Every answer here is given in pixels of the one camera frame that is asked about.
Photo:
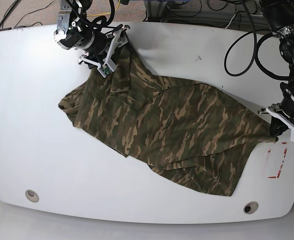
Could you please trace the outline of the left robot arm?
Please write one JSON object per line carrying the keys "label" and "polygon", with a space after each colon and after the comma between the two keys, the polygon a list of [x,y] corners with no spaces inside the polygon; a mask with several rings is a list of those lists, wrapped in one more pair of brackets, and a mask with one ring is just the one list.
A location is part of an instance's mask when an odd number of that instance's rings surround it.
{"label": "left robot arm", "polygon": [[[286,130],[290,131],[290,140],[294,142],[294,0],[258,0],[262,16],[269,28],[264,29],[265,35],[257,37],[252,15],[245,1],[240,2],[251,25],[250,33],[253,35],[253,53],[249,65],[234,77],[245,74],[253,64],[268,77],[280,81],[280,89],[283,99],[280,103],[273,103],[267,108],[259,110],[271,116],[270,134],[280,136]],[[289,75],[277,75],[265,68],[259,59],[259,50],[264,41],[276,37],[279,39],[279,52],[281,57],[288,63]]]}

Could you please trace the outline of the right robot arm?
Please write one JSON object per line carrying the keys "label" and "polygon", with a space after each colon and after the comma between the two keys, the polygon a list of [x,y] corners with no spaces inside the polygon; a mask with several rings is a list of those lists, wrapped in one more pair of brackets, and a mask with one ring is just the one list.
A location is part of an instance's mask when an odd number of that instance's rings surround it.
{"label": "right robot arm", "polygon": [[110,26],[116,11],[114,2],[109,2],[109,18],[98,15],[93,20],[87,15],[91,0],[61,0],[59,3],[54,41],[65,50],[82,50],[79,64],[84,63],[89,69],[96,67],[103,77],[113,73],[117,65],[112,56],[117,48],[129,42],[126,31],[130,29],[123,24]]}

